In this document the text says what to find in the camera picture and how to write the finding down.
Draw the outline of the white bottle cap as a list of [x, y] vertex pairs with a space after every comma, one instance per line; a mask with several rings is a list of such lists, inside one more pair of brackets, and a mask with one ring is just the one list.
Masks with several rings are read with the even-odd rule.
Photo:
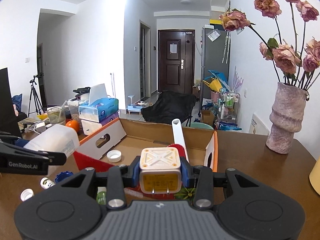
[[119, 150], [111, 150], [107, 152], [107, 159], [111, 163], [117, 163], [121, 161], [122, 153]]
[[34, 192], [32, 189], [25, 189], [20, 194], [21, 201], [25, 202], [26, 200], [30, 199], [34, 196]]

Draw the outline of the white red lint brush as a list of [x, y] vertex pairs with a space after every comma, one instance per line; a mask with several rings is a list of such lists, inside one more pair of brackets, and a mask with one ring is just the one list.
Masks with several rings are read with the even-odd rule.
[[174, 119], [171, 122], [172, 132], [174, 136], [174, 143], [168, 147], [174, 147], [178, 150], [180, 157], [183, 157], [189, 162], [188, 152], [184, 140], [183, 129], [180, 119]]

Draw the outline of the white orange power adapter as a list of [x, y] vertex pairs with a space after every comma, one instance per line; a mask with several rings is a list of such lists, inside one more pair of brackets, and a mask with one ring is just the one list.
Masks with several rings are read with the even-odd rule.
[[141, 151], [139, 184], [145, 194], [170, 194], [182, 186], [181, 162], [175, 147], [153, 147]]

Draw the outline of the blue bottle cap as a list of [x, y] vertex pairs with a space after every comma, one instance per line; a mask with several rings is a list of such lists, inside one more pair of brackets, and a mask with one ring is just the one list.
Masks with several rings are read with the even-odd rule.
[[71, 171], [63, 171], [56, 175], [55, 177], [55, 183], [62, 182], [63, 180], [71, 177], [73, 175], [73, 172]]

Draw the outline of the white translucent plastic container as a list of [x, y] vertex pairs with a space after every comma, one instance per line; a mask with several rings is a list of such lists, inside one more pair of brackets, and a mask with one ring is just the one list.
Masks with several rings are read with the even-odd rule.
[[24, 148], [33, 151], [61, 152], [68, 158], [79, 146], [78, 135], [74, 129], [55, 124], [31, 139]]

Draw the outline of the green liquid spray bottle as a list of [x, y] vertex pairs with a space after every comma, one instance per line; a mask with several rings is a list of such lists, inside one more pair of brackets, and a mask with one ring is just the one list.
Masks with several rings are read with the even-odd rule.
[[98, 187], [96, 201], [99, 205], [106, 205], [106, 187]]

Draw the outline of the orange red cardboard box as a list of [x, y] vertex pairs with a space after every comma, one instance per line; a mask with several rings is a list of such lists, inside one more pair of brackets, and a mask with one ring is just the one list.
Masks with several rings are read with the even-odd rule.
[[[214, 178], [217, 172], [217, 133], [208, 129], [182, 129], [189, 164], [209, 167]], [[80, 146], [74, 152], [80, 174], [76, 176], [74, 183], [84, 192], [84, 196], [96, 198], [98, 187], [107, 188], [110, 168], [129, 166], [145, 148], [168, 147], [173, 143], [172, 125], [115, 119], [80, 141]], [[106, 155], [111, 150], [122, 153], [121, 161], [108, 161]], [[141, 191], [139, 182], [136, 187], [127, 188], [141, 193], [144, 198], [161, 201], [179, 200], [180, 194], [187, 189], [182, 185], [177, 193], [145, 194]]]

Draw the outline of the black monitor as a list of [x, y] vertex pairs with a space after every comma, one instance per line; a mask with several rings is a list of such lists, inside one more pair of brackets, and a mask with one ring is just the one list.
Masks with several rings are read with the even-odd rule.
[[1, 69], [0, 78], [1, 78], [0, 79], [1, 131], [8, 132], [17, 137], [21, 137], [17, 116], [15, 115], [15, 111], [12, 103], [7, 68]]

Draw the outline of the green plastic basin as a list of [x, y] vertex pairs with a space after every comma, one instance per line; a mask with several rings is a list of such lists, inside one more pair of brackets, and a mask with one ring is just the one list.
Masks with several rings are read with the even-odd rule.
[[192, 122], [190, 125], [191, 128], [198, 128], [198, 129], [208, 129], [208, 130], [214, 130], [212, 126], [209, 124], [205, 124], [202, 122]]

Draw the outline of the clear plastic cup with straw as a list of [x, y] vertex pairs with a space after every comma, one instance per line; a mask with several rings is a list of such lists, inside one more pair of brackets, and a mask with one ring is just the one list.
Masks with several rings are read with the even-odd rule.
[[55, 124], [66, 124], [66, 111], [65, 106], [67, 105], [67, 101], [65, 101], [61, 106], [54, 106], [48, 109], [47, 115], [49, 118], [49, 122], [52, 125]]

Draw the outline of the purple tissue pack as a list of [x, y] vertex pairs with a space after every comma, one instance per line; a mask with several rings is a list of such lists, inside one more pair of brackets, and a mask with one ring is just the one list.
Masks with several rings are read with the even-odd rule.
[[107, 116], [101, 122], [93, 122], [93, 121], [88, 121], [88, 120], [81, 120], [82, 130], [84, 132], [84, 135], [88, 136], [88, 135], [96, 132], [97, 130], [102, 128], [104, 125], [108, 124], [109, 122], [113, 121], [116, 118], [119, 118], [118, 112]]

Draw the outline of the metal storage cart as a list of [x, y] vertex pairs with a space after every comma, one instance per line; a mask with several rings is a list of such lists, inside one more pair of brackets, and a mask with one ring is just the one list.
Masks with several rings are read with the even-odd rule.
[[219, 129], [223, 126], [233, 126], [238, 128], [238, 110], [240, 104], [240, 94], [221, 89], [218, 100], [218, 122]]

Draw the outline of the clear food container with lid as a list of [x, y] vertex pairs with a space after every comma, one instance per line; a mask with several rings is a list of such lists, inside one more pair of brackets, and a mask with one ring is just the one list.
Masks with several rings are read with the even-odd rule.
[[79, 106], [84, 103], [88, 103], [88, 99], [72, 98], [67, 101], [71, 119], [77, 121], [80, 127], [82, 127], [82, 123], [79, 114]]

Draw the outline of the pink bucket with yellow items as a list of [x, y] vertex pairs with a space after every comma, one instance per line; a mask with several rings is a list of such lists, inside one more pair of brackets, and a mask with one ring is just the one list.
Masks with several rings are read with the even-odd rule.
[[202, 83], [211, 90], [211, 100], [214, 103], [218, 103], [218, 100], [220, 98], [220, 90], [223, 88], [223, 85], [221, 85], [219, 79], [212, 78], [210, 83], [206, 80], [203, 80]]

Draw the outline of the dried pink roses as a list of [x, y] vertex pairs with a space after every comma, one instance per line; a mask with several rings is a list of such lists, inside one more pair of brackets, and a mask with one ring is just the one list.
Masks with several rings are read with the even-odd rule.
[[254, 0], [227, 0], [226, 7], [244, 12], [254, 23], [253, 29], [231, 32], [229, 76], [238, 73], [244, 78], [242, 92], [275, 92], [278, 80], [283, 77], [279, 68], [263, 59], [260, 42], [274, 37], [301, 46], [312, 38], [319, 40], [319, 20], [304, 23], [295, 5], [289, 5], [285, 0], [276, 1], [282, 13], [273, 20], [254, 8]]

